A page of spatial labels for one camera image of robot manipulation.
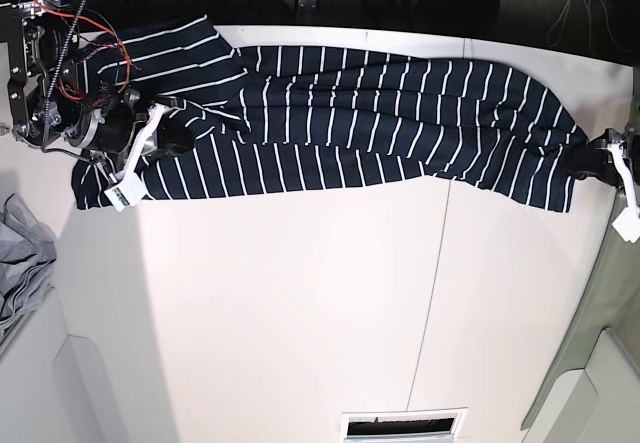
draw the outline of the vent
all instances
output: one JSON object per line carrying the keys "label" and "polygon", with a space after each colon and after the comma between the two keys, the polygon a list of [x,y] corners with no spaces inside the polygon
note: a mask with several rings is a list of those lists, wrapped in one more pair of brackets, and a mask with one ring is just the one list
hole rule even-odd
{"label": "vent", "polygon": [[342,416],[340,443],[439,443],[458,435],[466,409]]}

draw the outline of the striped pants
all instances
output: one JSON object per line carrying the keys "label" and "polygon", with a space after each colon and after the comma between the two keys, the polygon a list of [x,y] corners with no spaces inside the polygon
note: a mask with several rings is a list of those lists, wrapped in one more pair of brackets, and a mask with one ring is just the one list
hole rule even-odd
{"label": "striped pants", "polygon": [[[205,18],[123,35],[143,97],[185,99],[170,117],[195,149],[144,159],[150,199],[363,187],[419,176],[465,181],[552,211],[574,180],[558,168],[586,141],[558,99],[508,66],[326,47],[231,48]],[[122,81],[116,50],[84,62],[88,92]],[[78,208],[109,204],[79,162]]]}

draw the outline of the gray cloth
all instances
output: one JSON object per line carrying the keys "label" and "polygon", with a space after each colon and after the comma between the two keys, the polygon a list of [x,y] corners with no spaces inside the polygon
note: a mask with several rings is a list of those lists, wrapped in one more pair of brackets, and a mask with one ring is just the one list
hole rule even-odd
{"label": "gray cloth", "polygon": [[0,336],[42,305],[55,260],[51,235],[22,198],[9,197],[0,213]]}

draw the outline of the striped garment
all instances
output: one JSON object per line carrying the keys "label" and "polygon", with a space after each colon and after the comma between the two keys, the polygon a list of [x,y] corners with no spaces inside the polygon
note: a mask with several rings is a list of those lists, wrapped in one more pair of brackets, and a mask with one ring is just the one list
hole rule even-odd
{"label": "striped garment", "polygon": [[[503,64],[326,47],[233,49],[206,17],[122,37],[135,64],[132,86],[143,98],[183,97],[171,118],[195,138],[195,149],[178,158],[141,161],[150,199],[428,175],[569,210],[574,180],[558,160],[586,136],[547,88]],[[124,78],[115,50],[82,70],[86,91]],[[72,178],[78,208],[109,205],[107,182],[79,162]]]}

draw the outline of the white table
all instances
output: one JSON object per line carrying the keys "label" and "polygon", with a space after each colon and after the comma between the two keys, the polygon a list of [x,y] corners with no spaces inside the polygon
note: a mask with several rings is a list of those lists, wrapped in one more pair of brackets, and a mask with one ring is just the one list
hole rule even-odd
{"label": "white table", "polygon": [[[632,71],[615,64],[430,35],[218,29],[234,46],[502,61],[591,137],[628,117]],[[335,443],[342,412],[461,407],[464,441],[520,442],[614,196],[579,182],[561,215],[422,178],[72,212],[72,161],[6,138],[0,151],[0,197],[17,187],[61,235],[69,332],[100,347],[132,442]]]}

